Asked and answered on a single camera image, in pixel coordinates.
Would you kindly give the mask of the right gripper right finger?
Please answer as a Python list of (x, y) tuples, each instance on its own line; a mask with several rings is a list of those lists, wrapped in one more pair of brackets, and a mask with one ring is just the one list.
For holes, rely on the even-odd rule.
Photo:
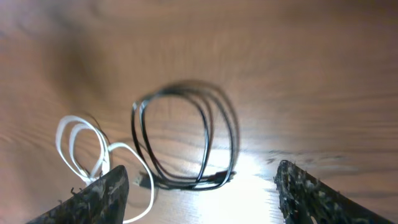
[(279, 208), (291, 224), (388, 224), (391, 221), (341, 195), (288, 160), (282, 160), (274, 182)]

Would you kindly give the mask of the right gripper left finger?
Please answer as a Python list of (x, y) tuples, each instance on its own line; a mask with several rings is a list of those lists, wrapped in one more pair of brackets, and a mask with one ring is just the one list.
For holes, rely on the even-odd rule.
[(120, 165), (29, 224), (122, 224), (129, 193), (127, 170)]

